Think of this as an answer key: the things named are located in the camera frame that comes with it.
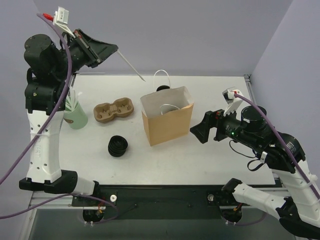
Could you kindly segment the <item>brown paper takeout bag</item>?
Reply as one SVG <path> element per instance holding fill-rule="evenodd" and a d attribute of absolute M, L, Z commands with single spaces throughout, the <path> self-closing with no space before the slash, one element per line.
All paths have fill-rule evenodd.
<path fill-rule="evenodd" d="M 153 76 L 153 92 L 140 98 L 143 127 L 149 145 L 155 146 L 183 137 L 189 133 L 194 100 L 187 87 L 171 86 L 157 90 Z"/>

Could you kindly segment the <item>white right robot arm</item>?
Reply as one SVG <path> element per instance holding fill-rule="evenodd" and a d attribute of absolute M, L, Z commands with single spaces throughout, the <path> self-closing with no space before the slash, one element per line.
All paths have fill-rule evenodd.
<path fill-rule="evenodd" d="M 275 217 L 291 234 L 307 239 L 320 238 L 320 200 L 311 185 L 311 175 L 305 153 L 299 141 L 287 134 L 272 131 L 264 119 L 266 110 L 247 106 L 241 111 L 225 114 L 224 110 L 207 111 L 203 120 L 190 128 L 190 132 L 202 143 L 209 139 L 216 128 L 214 140 L 226 138 L 251 148 L 261 162 L 276 174 L 289 196 L 276 196 L 248 186 L 239 179 L 230 179 L 223 187 L 221 197 L 227 204 L 238 203 L 253 206 Z"/>

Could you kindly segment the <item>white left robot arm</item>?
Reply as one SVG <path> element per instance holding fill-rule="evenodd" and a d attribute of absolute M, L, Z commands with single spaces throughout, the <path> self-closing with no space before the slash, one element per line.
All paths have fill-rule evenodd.
<path fill-rule="evenodd" d="M 99 183 L 60 167 L 60 132 L 71 76 L 83 66 L 97 67 L 118 46 L 76 29 L 72 37 L 62 36 L 60 47 L 49 36 L 36 34 L 26 40 L 24 48 L 24 59 L 29 65 L 24 95 L 31 146 L 29 169 L 19 181 L 19 188 L 49 194 L 80 194 L 95 206 L 102 199 Z"/>

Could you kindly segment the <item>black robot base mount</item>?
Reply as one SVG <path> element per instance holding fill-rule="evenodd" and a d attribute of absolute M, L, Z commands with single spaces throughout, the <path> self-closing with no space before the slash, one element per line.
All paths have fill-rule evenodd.
<path fill-rule="evenodd" d="M 98 198 L 117 208 L 84 197 L 74 197 L 73 207 L 83 207 L 94 221 L 118 215 L 118 220 L 213 220 L 239 222 L 243 203 L 222 191 L 222 185 L 101 185 Z"/>

